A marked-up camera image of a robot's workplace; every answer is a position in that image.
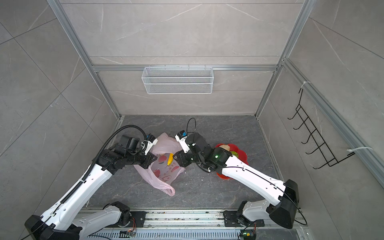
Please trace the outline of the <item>yellow fake banana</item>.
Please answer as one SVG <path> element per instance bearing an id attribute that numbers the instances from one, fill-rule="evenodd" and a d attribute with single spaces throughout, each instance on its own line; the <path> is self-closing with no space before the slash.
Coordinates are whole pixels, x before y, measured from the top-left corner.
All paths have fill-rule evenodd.
<path id="1" fill-rule="evenodd" d="M 169 154 L 169 157 L 168 157 L 168 160 L 167 160 L 167 165 L 170 166 L 172 163 L 173 163 L 173 158 L 174 154 L 170 153 Z"/>

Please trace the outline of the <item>green fake fruit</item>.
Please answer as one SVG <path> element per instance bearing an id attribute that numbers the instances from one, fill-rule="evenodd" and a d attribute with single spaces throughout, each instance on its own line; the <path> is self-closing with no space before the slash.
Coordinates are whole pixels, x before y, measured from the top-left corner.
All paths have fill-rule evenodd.
<path id="1" fill-rule="evenodd" d="M 238 154 L 237 152 L 235 152 L 235 151 L 231 151 L 231 154 L 232 154 L 233 156 L 239 158 L 239 154 Z"/>

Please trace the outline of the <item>cream fake fruit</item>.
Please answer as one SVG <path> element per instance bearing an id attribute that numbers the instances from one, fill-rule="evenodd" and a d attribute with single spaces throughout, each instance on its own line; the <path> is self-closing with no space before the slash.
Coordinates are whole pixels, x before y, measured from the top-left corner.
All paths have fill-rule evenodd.
<path id="1" fill-rule="evenodd" d="M 231 151 L 231 147 L 229 145 L 220 145 L 220 148 L 230 152 Z"/>

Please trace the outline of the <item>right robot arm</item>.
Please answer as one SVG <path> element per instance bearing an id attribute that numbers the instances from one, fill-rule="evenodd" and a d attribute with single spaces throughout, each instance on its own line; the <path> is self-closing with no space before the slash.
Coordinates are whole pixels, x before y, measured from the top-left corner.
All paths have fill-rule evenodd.
<path id="1" fill-rule="evenodd" d="M 293 228 L 300 201 L 296 182 L 284 182 L 265 175 L 242 162 L 227 147 L 211 147 L 198 133 L 181 131 L 176 135 L 176 141 L 182 150 L 173 158 L 181 167 L 196 164 L 206 173 L 220 172 L 264 198 L 257 202 L 243 201 L 233 219 L 235 222 L 258 226 L 261 221 L 271 220 L 285 229 Z"/>

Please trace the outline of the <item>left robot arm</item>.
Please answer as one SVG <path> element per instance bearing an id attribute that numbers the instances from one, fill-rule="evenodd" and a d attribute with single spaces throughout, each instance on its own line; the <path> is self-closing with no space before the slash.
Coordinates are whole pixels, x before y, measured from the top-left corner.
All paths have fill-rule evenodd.
<path id="1" fill-rule="evenodd" d="M 82 240 L 107 226 L 134 226 L 130 208 L 121 202 L 107 204 L 101 211 L 78 217 L 93 194 L 118 170 L 127 165 L 148 168 L 157 157 L 150 153 L 158 140 L 149 134 L 140 148 L 139 139 L 126 135 L 109 149 L 102 149 L 96 163 L 52 207 L 40 216 L 32 215 L 25 222 L 34 240 Z"/>

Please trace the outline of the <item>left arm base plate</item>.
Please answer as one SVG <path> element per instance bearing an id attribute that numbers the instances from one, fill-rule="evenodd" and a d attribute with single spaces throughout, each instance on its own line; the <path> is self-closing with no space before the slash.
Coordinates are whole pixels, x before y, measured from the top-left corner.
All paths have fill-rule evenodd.
<path id="1" fill-rule="evenodd" d="M 142 228 L 144 226 L 146 214 L 147 212 L 144 211 L 124 212 L 117 225 L 121 228 Z"/>

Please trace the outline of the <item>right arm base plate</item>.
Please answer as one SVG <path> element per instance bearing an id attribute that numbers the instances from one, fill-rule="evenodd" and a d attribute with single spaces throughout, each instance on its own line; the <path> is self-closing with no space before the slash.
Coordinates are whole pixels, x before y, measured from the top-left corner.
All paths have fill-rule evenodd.
<path id="1" fill-rule="evenodd" d="M 264 220 L 256 220 L 254 222 L 247 220 L 237 211 L 223 211 L 225 227 L 264 227 Z"/>

